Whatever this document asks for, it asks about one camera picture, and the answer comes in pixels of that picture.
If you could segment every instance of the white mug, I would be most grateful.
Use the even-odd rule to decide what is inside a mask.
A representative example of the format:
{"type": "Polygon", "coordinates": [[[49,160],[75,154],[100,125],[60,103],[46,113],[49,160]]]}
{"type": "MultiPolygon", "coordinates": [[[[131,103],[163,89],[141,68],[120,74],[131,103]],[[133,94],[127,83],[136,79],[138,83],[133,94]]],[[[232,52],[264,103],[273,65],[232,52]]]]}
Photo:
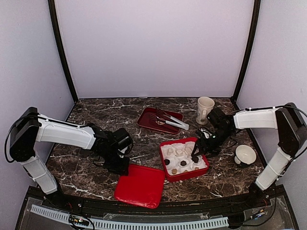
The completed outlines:
{"type": "Polygon", "coordinates": [[[196,122],[205,125],[208,122],[207,115],[214,107],[214,100],[210,97],[200,97],[197,103],[196,122]]]}

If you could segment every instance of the red square lid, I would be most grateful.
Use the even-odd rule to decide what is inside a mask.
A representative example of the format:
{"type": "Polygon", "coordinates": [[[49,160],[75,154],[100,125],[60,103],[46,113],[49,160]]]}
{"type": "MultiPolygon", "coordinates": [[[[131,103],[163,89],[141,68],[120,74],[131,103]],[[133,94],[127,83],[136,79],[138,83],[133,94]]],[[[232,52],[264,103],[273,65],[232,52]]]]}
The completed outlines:
{"type": "Polygon", "coordinates": [[[119,178],[114,198],[121,202],[147,208],[159,206],[165,173],[159,169],[129,165],[129,175],[119,178]]]}

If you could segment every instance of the white cup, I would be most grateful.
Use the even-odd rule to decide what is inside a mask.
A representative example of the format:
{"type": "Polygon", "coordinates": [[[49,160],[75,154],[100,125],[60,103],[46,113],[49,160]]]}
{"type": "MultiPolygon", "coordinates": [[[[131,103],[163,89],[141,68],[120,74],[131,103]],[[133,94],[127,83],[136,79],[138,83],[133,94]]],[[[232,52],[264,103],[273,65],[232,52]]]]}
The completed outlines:
{"type": "Polygon", "coordinates": [[[210,97],[200,97],[197,103],[196,122],[205,125],[208,122],[207,115],[214,107],[214,100],[210,97]]]}
{"type": "Polygon", "coordinates": [[[240,145],[236,148],[235,162],[241,168],[246,168],[256,161],[255,151],[247,145],[240,145]]]}

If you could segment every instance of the mug handle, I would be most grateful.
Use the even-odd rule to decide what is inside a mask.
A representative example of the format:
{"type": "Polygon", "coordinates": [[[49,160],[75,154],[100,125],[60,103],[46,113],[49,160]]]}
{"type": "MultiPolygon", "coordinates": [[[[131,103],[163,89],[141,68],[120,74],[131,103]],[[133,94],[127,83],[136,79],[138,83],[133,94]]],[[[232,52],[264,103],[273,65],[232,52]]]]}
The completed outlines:
{"type": "Polygon", "coordinates": [[[201,121],[206,120],[207,118],[207,110],[203,109],[202,110],[202,115],[201,115],[201,121]]]}

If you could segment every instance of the red tray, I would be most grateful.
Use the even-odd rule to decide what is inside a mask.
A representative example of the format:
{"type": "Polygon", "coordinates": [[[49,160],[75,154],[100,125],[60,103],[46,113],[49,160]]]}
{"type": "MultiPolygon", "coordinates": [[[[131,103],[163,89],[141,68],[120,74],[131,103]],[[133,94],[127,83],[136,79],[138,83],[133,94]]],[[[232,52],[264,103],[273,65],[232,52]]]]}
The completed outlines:
{"type": "MultiPolygon", "coordinates": [[[[163,110],[163,111],[167,112],[168,114],[170,114],[174,118],[177,118],[180,121],[183,120],[183,115],[180,113],[170,112],[167,110],[163,110]]],[[[158,125],[155,121],[150,120],[149,115],[150,114],[155,115],[155,112],[156,112],[155,108],[151,108],[151,107],[145,108],[141,116],[139,117],[137,124],[143,128],[149,128],[149,129],[153,129],[153,130],[157,130],[157,131],[161,131],[165,133],[170,133],[170,134],[177,134],[179,132],[180,128],[178,127],[174,127],[168,124],[158,125]]]]}
{"type": "Polygon", "coordinates": [[[163,170],[130,164],[129,175],[119,178],[114,198],[131,205],[156,208],[161,200],[164,179],[163,170]]]}
{"type": "Polygon", "coordinates": [[[194,171],[191,171],[191,172],[184,172],[184,173],[181,173],[181,174],[178,174],[178,175],[168,174],[167,169],[166,169],[166,165],[164,163],[164,158],[163,158],[163,154],[162,154],[162,151],[161,151],[161,147],[164,146],[164,145],[171,145],[171,144],[175,144],[175,143],[184,144],[184,143],[189,142],[189,141],[196,142],[197,138],[185,138],[185,139],[179,139],[179,140],[172,140],[172,141],[162,142],[160,144],[161,160],[162,160],[162,164],[163,164],[163,168],[164,168],[166,178],[169,182],[183,181],[183,180],[190,179],[190,178],[193,178],[193,177],[201,176],[201,175],[206,174],[208,169],[209,169],[209,162],[207,161],[207,158],[203,155],[202,158],[205,161],[207,168],[194,170],[194,171]]]}

